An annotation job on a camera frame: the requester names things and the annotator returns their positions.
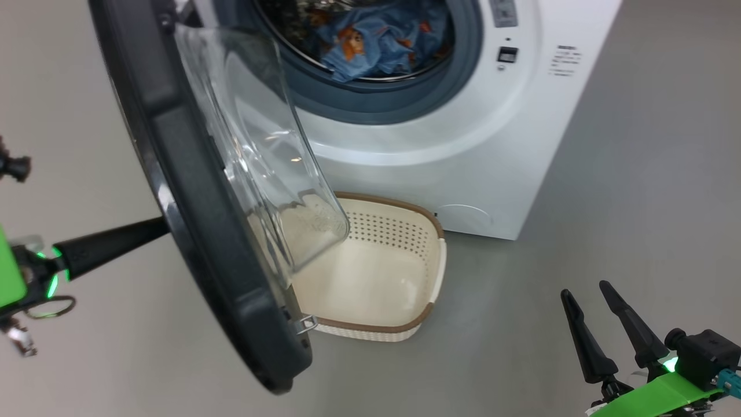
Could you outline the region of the cream perforated laundry basket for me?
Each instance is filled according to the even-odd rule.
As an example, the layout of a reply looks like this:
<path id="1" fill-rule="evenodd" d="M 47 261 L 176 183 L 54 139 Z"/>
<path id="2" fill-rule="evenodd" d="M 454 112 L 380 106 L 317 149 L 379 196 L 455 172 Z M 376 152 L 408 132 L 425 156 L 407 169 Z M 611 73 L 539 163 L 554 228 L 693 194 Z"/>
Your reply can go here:
<path id="1" fill-rule="evenodd" d="M 288 324 L 376 342 L 410 338 L 431 313 L 445 274 L 442 225 L 412 203 L 315 193 L 276 212 L 245 214 L 270 266 Z"/>

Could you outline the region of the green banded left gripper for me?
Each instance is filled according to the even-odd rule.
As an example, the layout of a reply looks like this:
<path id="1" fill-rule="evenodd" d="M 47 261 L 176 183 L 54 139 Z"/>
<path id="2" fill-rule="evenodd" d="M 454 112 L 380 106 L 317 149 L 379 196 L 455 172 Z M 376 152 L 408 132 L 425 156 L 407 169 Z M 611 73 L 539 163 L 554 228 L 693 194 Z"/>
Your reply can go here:
<path id="1" fill-rule="evenodd" d="M 11 240 L 0 226 L 0 316 L 64 315 L 71 296 L 57 293 L 63 277 L 75 280 L 169 232 L 155 217 L 55 243 L 50 258 L 39 236 Z"/>

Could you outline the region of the grey rubber door gasket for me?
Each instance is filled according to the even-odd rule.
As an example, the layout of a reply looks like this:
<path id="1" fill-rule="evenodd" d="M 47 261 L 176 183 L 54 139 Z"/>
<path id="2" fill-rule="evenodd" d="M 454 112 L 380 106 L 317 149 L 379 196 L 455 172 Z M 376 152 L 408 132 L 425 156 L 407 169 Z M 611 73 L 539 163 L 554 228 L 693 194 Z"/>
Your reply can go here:
<path id="1" fill-rule="evenodd" d="M 410 121 L 448 103 L 471 79 L 485 31 L 479 0 L 445 2 L 452 18 L 452 50 L 440 63 L 416 76 L 383 82 L 335 82 L 280 40 L 294 103 L 314 115 L 365 126 Z"/>

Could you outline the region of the round white filter cover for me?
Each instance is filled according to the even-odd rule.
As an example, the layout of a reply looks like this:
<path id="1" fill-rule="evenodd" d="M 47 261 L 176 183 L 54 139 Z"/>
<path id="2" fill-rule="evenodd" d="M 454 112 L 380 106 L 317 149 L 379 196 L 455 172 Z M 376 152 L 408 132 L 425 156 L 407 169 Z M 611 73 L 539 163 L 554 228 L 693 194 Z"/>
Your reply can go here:
<path id="1" fill-rule="evenodd" d="M 489 227 L 490 214 L 481 208 L 461 204 L 449 204 L 436 208 L 437 219 L 446 229 L 478 229 Z"/>

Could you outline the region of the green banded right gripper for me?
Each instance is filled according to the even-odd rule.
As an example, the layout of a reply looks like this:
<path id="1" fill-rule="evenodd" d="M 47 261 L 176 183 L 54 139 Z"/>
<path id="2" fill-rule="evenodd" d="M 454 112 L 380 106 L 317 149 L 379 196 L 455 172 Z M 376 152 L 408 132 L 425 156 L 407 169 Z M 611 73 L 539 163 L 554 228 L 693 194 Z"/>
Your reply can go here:
<path id="1" fill-rule="evenodd" d="M 668 357 L 667 346 L 614 286 L 601 281 L 600 291 L 632 343 L 638 367 L 649 368 L 660 361 L 660 370 L 665 373 L 634 389 L 619 386 L 619 390 L 609 392 L 605 399 L 586 409 L 585 417 L 679 417 L 712 411 L 713 402 L 723 398 L 724 391 L 714 386 L 704 391 L 680 375 L 676 370 L 677 356 Z M 617 365 L 596 342 L 571 291 L 561 291 L 560 298 L 585 382 L 595 385 L 610 380 L 618 372 Z"/>

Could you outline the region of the white washing machine body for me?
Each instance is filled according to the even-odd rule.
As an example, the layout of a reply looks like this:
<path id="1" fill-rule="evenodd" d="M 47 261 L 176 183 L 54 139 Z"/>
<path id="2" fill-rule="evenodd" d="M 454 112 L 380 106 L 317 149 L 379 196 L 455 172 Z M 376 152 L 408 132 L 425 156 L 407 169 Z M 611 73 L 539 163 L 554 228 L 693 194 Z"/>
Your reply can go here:
<path id="1" fill-rule="evenodd" d="M 333 79 L 320 62 L 322 46 L 307 23 L 309 13 L 345 13 L 386 2 L 391 0 L 194 0 L 194 5 L 207 27 L 246 27 L 277 44 L 284 40 Z M 490 214 L 489 227 L 443 228 L 516 240 L 623 0 L 516 0 L 519 24 L 502 28 L 493 23 L 490 0 L 479 2 L 485 33 L 476 69 L 455 98 L 431 113 L 365 126 L 314 115 L 294 104 L 335 192 L 403 200 L 435 217 L 439 206 L 474 206 Z M 410 74 L 355 80 L 416 76 L 440 63 L 453 44 L 449 11 L 446 48 L 437 59 Z M 548 74 L 556 45 L 581 50 L 576 76 Z M 502 46 L 519 48 L 516 63 L 498 63 Z"/>

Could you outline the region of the printed text label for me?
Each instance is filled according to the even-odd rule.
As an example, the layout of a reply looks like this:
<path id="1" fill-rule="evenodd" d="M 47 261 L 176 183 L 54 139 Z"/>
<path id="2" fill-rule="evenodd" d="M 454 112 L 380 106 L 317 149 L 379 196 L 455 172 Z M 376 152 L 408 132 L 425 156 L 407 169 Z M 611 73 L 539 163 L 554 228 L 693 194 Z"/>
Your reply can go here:
<path id="1" fill-rule="evenodd" d="M 579 48 L 571 45 L 556 45 L 550 57 L 548 74 L 562 78 L 576 76 L 581 68 L 583 54 Z"/>

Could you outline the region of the dark round washing machine door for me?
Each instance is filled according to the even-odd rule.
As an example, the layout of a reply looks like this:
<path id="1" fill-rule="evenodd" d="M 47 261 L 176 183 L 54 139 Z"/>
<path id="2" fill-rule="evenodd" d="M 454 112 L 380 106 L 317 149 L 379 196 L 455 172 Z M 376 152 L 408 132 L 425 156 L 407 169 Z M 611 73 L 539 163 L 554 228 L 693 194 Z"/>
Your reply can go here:
<path id="1" fill-rule="evenodd" d="M 133 147 L 202 297 L 275 395 L 313 361 L 294 290 L 349 219 L 318 166 L 280 47 L 175 0 L 87 0 Z"/>

